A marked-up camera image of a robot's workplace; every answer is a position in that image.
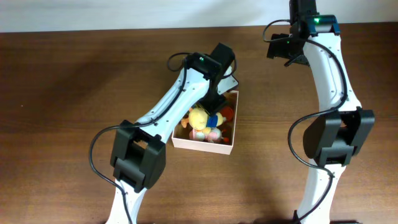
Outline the yellow plush duck toy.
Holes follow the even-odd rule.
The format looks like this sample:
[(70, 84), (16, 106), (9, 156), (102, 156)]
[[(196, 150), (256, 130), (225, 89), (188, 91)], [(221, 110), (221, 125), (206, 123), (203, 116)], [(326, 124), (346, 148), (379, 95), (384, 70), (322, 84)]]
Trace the yellow plush duck toy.
[(190, 108), (188, 118), (183, 118), (180, 123), (184, 128), (189, 124), (195, 131), (209, 134), (225, 121), (226, 118), (221, 113), (210, 116), (203, 108)]

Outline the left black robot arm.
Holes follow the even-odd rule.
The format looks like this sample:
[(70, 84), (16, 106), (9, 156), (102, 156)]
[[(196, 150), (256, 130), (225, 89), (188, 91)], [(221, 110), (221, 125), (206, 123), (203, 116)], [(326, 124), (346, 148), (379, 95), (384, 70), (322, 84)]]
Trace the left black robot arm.
[(108, 223), (135, 223), (146, 190), (162, 175), (166, 143), (178, 124), (207, 133), (226, 122), (224, 93), (238, 85), (231, 48), (219, 43), (211, 54), (187, 53), (170, 90), (143, 117), (124, 120), (116, 131), (110, 164), (116, 191)]

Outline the orange round cage ball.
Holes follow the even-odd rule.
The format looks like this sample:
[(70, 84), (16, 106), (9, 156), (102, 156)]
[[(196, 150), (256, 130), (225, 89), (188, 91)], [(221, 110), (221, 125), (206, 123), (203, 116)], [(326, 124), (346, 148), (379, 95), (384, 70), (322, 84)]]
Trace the orange round cage ball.
[(220, 113), (223, 117), (226, 118), (226, 121), (232, 121), (234, 119), (234, 109), (230, 106), (225, 106), (223, 109), (220, 110)]

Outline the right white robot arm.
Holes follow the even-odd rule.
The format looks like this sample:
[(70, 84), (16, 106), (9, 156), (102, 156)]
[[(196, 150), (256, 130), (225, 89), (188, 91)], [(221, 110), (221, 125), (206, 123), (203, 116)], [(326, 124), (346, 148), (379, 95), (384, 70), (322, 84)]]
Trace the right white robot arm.
[(289, 34), (273, 34), (268, 58), (285, 58), (311, 68), (319, 110), (296, 120), (287, 142), (301, 122), (313, 119), (303, 133), (305, 161), (290, 148), (296, 159), (308, 167), (303, 199), (294, 211), (292, 223), (330, 223), (330, 210), (338, 181), (362, 148), (371, 132), (373, 110), (363, 109), (354, 94), (341, 53), (341, 31), (334, 15), (321, 15), (315, 1), (290, 0)]

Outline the white duck pink hat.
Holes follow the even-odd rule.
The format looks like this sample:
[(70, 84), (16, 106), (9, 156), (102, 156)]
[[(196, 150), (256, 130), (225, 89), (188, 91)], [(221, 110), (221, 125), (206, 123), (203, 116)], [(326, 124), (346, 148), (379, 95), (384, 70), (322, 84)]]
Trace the white duck pink hat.
[(206, 141), (210, 143), (229, 143), (229, 138), (223, 137), (223, 133), (225, 130), (220, 130), (218, 128), (211, 128), (211, 131), (208, 134), (204, 132), (196, 131), (195, 129), (191, 130), (189, 133), (189, 139), (192, 141)]

